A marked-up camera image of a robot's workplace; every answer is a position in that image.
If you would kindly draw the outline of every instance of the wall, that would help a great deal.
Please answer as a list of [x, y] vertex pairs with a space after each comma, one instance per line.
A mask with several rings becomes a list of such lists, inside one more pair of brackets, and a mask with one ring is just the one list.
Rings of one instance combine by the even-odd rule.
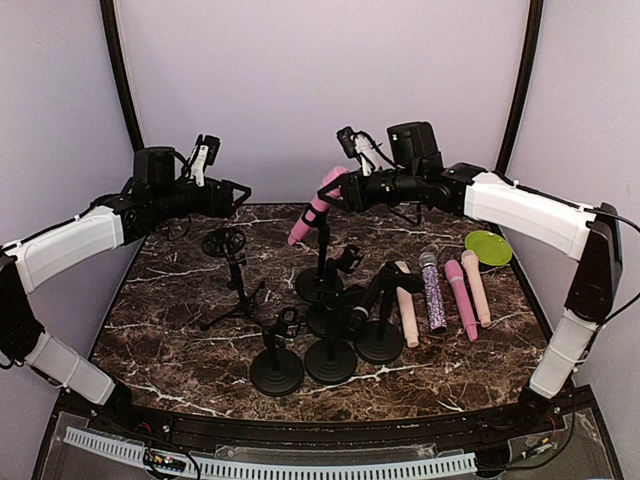
[[308, 201], [345, 158], [345, 125], [386, 142], [433, 123], [445, 162], [492, 166], [515, 85], [528, 2], [119, 1], [148, 144], [222, 140], [212, 175], [253, 201]]
[[[512, 178], [554, 195], [612, 203], [640, 220], [640, 5], [623, 0], [546, 2], [538, 54]], [[640, 289], [640, 239], [623, 230], [625, 271], [618, 305]], [[509, 235], [552, 322], [575, 264], [548, 247]], [[600, 335], [578, 381], [602, 407], [625, 478], [640, 478], [638, 307]]]
[[[2, 1], [0, 46], [1, 244], [119, 190], [132, 151], [99, 2]], [[88, 353], [131, 255], [104, 254], [51, 280], [31, 297], [37, 317]], [[31, 478], [56, 395], [28, 368], [0, 372], [0, 479]]]

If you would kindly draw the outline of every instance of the brown marble tabletop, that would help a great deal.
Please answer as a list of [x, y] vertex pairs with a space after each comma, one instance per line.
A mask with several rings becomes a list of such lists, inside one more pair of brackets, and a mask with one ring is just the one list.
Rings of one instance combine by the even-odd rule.
[[[358, 270], [342, 275], [346, 285], [366, 285], [388, 260], [405, 260], [418, 271], [421, 251], [430, 247], [440, 262], [441, 289], [449, 329], [431, 335], [423, 295], [414, 295], [420, 345], [405, 348], [385, 366], [359, 361], [346, 383], [323, 386], [305, 377], [295, 393], [270, 398], [253, 388], [249, 365], [263, 349], [260, 327], [243, 319], [225, 320], [202, 332], [198, 321], [232, 308], [224, 259], [202, 253], [200, 241], [214, 228], [235, 225], [247, 235], [243, 269], [247, 290], [267, 284], [259, 311], [263, 323], [285, 306], [307, 304], [294, 291], [296, 274], [315, 265], [317, 234], [294, 247], [288, 232], [301, 205], [242, 207], [234, 218], [194, 217], [172, 222], [150, 235], [131, 269], [102, 331], [92, 361], [126, 383], [137, 405], [206, 416], [282, 421], [365, 421], [406, 419], [473, 411], [516, 401], [535, 369], [545, 338], [510, 267], [489, 270], [483, 280], [493, 324], [479, 328], [470, 343], [461, 328], [442, 265], [460, 258], [464, 237], [483, 228], [470, 220], [432, 211], [419, 226], [384, 208], [363, 214], [332, 211], [330, 256], [355, 244], [365, 255]], [[377, 317], [377, 306], [374, 309]], [[397, 307], [392, 322], [399, 325]], [[300, 358], [316, 338], [302, 327], [287, 348]]]

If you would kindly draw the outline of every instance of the microphone head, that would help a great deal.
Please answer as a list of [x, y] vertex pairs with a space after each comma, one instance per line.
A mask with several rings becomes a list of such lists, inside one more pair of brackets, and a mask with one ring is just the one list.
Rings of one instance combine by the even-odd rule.
[[474, 252], [473, 250], [465, 250], [464, 252], [462, 252], [460, 260], [462, 262], [462, 265], [464, 265], [464, 268], [474, 266], [477, 267], [479, 263], [478, 255], [476, 255], [476, 252]]
[[451, 283], [456, 277], [460, 279], [464, 279], [464, 274], [462, 273], [462, 267], [457, 260], [449, 260], [444, 265], [444, 273], [447, 275], [447, 280]]
[[418, 258], [418, 265], [420, 265], [420, 268], [428, 267], [429, 265], [437, 267], [438, 259], [436, 258], [436, 254], [428, 251], [422, 252]]

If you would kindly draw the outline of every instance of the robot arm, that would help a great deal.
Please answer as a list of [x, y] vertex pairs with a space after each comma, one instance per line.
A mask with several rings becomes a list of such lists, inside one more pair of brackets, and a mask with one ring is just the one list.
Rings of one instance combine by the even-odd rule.
[[318, 198], [351, 212], [377, 204], [419, 203], [515, 230], [579, 262], [564, 314], [520, 397], [520, 406], [529, 410], [524, 416], [540, 415], [613, 307], [622, 274], [618, 225], [609, 216], [616, 210], [607, 204], [593, 208], [554, 198], [474, 165], [444, 168], [426, 122], [391, 127], [388, 134], [399, 168], [368, 175], [362, 169], [345, 173], [321, 188]]
[[[129, 394], [47, 333], [27, 295], [87, 258], [143, 238], [167, 219], [191, 213], [232, 215], [251, 189], [204, 176], [219, 145], [219, 139], [201, 135], [189, 161], [173, 148], [140, 150], [134, 157], [133, 177], [122, 193], [102, 196], [87, 212], [0, 249], [0, 351], [11, 364], [30, 365], [97, 405], [116, 401], [115, 394]], [[183, 163], [179, 178], [175, 158]], [[236, 191], [241, 192], [237, 199]]]

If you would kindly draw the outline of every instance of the beige microphone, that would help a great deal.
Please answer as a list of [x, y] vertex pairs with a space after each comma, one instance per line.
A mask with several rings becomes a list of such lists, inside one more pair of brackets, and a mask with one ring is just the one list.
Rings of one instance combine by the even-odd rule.
[[[398, 268], [403, 273], [411, 273], [405, 262], [396, 262]], [[400, 306], [400, 318], [402, 318], [402, 329], [404, 338], [407, 340], [407, 347], [415, 348], [420, 343], [418, 341], [418, 324], [416, 323], [416, 311], [413, 308], [413, 298], [404, 288], [396, 288], [398, 294], [398, 305]]]
[[487, 328], [491, 325], [491, 312], [489, 311], [487, 296], [484, 293], [482, 277], [480, 277], [480, 270], [478, 269], [478, 256], [473, 250], [465, 250], [462, 253], [461, 260], [462, 266], [467, 272], [469, 286], [473, 294], [473, 303], [476, 305], [476, 313], [478, 314], [480, 325], [482, 325], [483, 328]]

